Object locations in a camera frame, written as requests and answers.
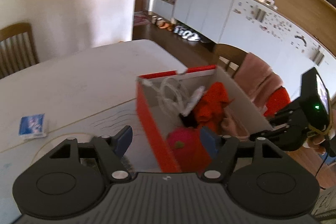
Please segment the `red cloth garment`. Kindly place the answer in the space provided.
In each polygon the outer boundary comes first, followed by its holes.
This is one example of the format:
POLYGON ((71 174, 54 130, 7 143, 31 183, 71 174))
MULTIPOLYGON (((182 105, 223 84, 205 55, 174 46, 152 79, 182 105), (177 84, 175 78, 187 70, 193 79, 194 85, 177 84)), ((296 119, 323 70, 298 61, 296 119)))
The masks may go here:
POLYGON ((231 102, 223 83, 213 83, 193 109, 198 127, 206 126, 214 133, 220 133, 224 109, 231 102))

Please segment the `white red cardboard box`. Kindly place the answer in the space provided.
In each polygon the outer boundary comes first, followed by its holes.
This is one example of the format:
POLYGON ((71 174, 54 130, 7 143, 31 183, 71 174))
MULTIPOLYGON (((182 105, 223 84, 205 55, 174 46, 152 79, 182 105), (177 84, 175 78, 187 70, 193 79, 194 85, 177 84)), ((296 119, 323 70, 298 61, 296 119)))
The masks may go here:
POLYGON ((210 162, 200 130, 240 140, 271 125, 239 85, 215 65, 137 79, 137 114, 162 172, 200 171, 210 162))

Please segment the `red chair cushion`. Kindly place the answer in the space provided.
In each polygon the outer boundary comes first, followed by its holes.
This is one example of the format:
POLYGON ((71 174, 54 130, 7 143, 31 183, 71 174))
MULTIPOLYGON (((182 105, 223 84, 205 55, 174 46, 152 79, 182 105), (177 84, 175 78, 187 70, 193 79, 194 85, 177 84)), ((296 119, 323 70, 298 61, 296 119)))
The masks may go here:
POLYGON ((264 112, 264 117, 274 116, 276 112, 283 109, 290 103, 291 100, 288 92, 284 87, 280 87, 268 98, 265 104, 266 111, 264 112))

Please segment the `pink fringed scarf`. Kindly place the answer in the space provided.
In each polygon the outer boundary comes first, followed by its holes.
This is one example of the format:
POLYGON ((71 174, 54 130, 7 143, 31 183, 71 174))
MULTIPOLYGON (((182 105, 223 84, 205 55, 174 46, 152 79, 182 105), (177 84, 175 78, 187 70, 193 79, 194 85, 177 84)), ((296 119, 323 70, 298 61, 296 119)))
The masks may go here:
POLYGON ((283 87, 281 77, 253 53, 248 53, 234 80, 262 114, 266 111, 268 98, 283 87))

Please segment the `near wooden dining chair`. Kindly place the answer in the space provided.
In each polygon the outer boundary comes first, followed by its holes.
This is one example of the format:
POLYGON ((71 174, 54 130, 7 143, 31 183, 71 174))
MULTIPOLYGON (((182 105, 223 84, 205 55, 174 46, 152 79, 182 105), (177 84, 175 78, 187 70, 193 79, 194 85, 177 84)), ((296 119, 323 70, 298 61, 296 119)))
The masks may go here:
POLYGON ((214 47, 213 62, 222 67, 231 77, 234 77, 248 55, 247 52, 227 44, 217 44, 214 47))

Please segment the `wooden dining chair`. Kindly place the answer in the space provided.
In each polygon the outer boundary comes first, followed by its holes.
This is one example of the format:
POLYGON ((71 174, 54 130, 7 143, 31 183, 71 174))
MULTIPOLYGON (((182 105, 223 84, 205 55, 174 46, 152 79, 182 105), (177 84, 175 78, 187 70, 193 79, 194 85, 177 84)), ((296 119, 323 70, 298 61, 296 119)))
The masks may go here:
POLYGON ((30 23, 1 29, 1 79, 40 63, 30 23))
POLYGON ((217 44, 214 47, 213 62, 222 67, 231 77, 234 77, 248 55, 247 52, 227 44, 217 44))

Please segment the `small blue white box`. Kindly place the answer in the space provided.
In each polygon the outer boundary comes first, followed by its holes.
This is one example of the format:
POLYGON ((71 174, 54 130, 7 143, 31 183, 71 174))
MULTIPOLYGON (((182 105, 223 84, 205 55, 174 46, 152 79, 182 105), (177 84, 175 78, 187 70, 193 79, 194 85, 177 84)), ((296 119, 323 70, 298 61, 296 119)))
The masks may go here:
POLYGON ((46 119, 44 114, 34 114, 21 118, 18 135, 24 140, 38 139, 47 136, 45 132, 46 119))

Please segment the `black white slippers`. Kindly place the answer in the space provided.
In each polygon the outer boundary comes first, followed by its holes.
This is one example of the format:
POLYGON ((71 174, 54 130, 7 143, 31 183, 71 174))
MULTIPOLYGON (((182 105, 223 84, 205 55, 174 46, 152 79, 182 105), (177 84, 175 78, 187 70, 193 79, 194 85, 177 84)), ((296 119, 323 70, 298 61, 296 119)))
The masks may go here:
POLYGON ((174 33, 180 36, 182 39, 187 40, 188 42, 199 42, 201 37, 191 30, 184 28, 183 26, 176 25, 174 27, 174 33))

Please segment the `red patterned doormat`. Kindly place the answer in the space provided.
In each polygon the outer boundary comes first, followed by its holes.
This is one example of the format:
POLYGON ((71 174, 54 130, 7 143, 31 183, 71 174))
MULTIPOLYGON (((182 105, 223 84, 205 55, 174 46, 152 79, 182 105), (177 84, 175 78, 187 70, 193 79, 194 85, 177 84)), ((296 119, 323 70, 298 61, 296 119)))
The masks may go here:
POLYGON ((133 25, 134 26, 141 26, 151 24, 151 16, 144 11, 139 11, 134 13, 133 17, 133 25))

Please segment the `white storage cabinet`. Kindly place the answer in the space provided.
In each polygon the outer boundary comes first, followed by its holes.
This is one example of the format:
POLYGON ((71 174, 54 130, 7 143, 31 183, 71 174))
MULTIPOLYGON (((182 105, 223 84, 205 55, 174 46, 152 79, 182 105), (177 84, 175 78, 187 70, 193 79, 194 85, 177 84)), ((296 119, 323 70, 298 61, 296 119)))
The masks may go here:
POLYGON ((301 75, 311 67, 317 68, 330 96, 335 95, 335 56, 301 27, 255 0, 154 0, 153 12, 215 43, 260 57, 281 77, 291 99, 298 97, 301 75))

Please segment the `far wooden dining chair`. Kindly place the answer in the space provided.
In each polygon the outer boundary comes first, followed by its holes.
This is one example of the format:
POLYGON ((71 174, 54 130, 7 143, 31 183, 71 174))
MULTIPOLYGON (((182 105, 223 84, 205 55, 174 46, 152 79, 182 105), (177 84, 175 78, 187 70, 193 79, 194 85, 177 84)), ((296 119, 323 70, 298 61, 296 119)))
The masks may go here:
POLYGON ((30 23, 1 29, 1 79, 40 63, 30 23))

